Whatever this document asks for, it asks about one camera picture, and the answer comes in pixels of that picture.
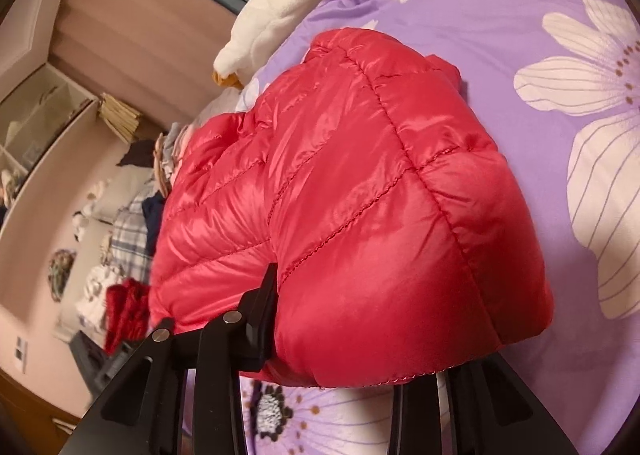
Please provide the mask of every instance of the quilted fabric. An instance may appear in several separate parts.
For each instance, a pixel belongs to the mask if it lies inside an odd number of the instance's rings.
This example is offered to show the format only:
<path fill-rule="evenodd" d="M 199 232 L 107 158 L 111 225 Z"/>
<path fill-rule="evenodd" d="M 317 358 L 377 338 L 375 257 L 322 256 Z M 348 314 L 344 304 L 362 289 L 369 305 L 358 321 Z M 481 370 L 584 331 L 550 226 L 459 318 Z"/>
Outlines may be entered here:
<path fill-rule="evenodd" d="M 316 37 L 246 114 L 194 135 L 152 267 L 152 323 L 204 326 L 278 262 L 290 386 L 400 383 L 539 334 L 552 296 L 460 74 L 386 35 Z"/>

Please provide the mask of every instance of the red cloth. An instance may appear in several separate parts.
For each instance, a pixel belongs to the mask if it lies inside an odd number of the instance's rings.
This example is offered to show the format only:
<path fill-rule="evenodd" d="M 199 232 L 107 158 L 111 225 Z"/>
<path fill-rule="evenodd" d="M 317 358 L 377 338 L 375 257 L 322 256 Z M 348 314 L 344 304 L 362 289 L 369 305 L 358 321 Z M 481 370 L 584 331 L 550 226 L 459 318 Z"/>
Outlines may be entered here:
<path fill-rule="evenodd" d="M 246 114 L 191 138 L 152 268 L 152 323 L 235 308 L 278 262 L 292 386 L 400 383 L 539 334 L 553 301 L 506 159 L 460 73 L 395 39 L 315 38 Z"/>
<path fill-rule="evenodd" d="M 149 323 L 149 286 L 133 278 L 107 289 L 107 334 L 104 351 L 113 354 L 120 343 L 146 336 Z"/>

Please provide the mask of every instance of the navy blue cloth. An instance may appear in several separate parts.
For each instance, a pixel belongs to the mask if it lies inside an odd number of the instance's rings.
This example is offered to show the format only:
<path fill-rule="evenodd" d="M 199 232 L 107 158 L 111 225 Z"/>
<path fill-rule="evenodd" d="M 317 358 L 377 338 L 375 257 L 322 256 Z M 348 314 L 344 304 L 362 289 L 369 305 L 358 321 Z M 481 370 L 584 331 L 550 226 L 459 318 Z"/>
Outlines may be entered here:
<path fill-rule="evenodd" d="M 162 224 L 162 212 L 164 212 L 164 197 L 158 191 L 152 197 L 142 201 L 142 214 L 146 223 L 146 253 L 152 257 L 156 253 L 156 244 L 160 235 Z"/>

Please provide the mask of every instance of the power outlet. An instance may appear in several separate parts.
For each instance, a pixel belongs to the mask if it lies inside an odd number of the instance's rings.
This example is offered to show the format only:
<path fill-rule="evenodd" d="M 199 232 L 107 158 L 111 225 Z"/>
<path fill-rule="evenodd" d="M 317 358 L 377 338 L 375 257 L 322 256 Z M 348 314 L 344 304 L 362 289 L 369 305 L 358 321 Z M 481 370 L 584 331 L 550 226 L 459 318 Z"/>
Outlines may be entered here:
<path fill-rule="evenodd" d="M 14 357 L 15 368 L 25 374 L 27 370 L 27 341 L 20 337 L 15 342 Z"/>

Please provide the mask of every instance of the pink wall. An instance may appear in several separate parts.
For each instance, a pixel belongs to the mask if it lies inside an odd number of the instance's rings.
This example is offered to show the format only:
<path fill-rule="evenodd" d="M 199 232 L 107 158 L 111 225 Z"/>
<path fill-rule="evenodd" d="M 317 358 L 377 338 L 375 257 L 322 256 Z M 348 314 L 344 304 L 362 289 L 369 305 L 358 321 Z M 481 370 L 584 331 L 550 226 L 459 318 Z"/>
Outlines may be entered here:
<path fill-rule="evenodd" d="M 80 209 L 88 188 L 107 178 L 126 146 L 99 120 L 90 118 L 77 137 L 59 150 L 38 172 L 37 183 L 18 199 L 10 226 L 12 261 L 2 261 L 0 275 L 0 368 L 20 384 L 52 405 L 81 416 L 89 393 L 68 345 L 51 331 L 59 304 L 53 302 L 47 284 L 47 262 L 52 251 L 77 248 L 71 226 L 72 214 Z M 26 373 L 14 366 L 16 336 L 29 342 Z"/>

